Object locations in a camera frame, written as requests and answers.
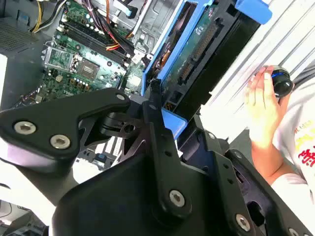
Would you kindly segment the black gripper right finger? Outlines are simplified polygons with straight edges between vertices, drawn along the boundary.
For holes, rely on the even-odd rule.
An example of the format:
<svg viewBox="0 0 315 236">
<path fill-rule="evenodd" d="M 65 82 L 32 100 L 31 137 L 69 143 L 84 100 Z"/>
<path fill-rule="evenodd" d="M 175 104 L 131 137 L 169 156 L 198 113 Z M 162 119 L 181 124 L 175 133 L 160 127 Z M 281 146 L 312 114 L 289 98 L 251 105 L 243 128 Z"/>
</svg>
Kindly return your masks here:
<svg viewBox="0 0 315 236">
<path fill-rule="evenodd" d="M 181 160 L 210 178 L 210 217 L 219 236 L 310 236 L 311 232 L 238 150 L 194 115 L 177 139 Z"/>
</svg>

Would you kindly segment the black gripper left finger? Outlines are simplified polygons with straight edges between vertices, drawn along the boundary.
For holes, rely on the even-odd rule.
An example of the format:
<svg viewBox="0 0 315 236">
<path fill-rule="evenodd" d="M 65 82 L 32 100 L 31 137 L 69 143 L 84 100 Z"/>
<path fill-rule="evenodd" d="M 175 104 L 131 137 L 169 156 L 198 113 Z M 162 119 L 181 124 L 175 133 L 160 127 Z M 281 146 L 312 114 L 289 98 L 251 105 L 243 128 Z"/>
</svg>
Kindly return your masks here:
<svg viewBox="0 0 315 236">
<path fill-rule="evenodd" d="M 159 82 L 141 104 L 106 88 L 0 114 L 0 139 L 8 151 L 2 159 L 53 176 L 67 174 L 80 151 L 115 134 L 127 140 L 119 164 L 147 157 L 159 211 L 186 219 L 192 203 L 179 177 L 172 132 L 163 122 Z"/>
</svg>

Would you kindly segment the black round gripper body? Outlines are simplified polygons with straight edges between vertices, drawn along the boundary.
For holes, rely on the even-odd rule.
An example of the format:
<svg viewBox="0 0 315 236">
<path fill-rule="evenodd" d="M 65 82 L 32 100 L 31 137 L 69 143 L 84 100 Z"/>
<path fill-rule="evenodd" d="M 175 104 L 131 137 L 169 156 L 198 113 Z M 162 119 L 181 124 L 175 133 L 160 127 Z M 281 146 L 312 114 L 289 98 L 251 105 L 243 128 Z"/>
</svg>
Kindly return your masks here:
<svg viewBox="0 0 315 236">
<path fill-rule="evenodd" d="M 175 219 L 159 211 L 157 190 L 141 155 L 74 187 L 59 201 L 52 219 L 55 236 L 230 236 L 222 203 L 209 177 L 182 165 L 192 212 Z"/>
</svg>

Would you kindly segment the person's hand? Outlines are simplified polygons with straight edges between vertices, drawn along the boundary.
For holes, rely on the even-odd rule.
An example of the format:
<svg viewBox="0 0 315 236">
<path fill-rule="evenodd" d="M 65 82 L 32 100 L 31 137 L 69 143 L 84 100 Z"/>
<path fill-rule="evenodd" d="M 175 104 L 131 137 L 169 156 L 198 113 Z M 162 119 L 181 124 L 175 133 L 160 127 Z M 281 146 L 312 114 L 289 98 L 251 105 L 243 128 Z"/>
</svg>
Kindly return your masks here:
<svg viewBox="0 0 315 236">
<path fill-rule="evenodd" d="M 272 145 L 275 131 L 281 123 L 289 102 L 290 93 L 280 100 L 274 93 L 273 66 L 262 67 L 249 81 L 244 104 L 248 114 L 248 127 L 252 144 L 259 149 Z"/>
</svg>

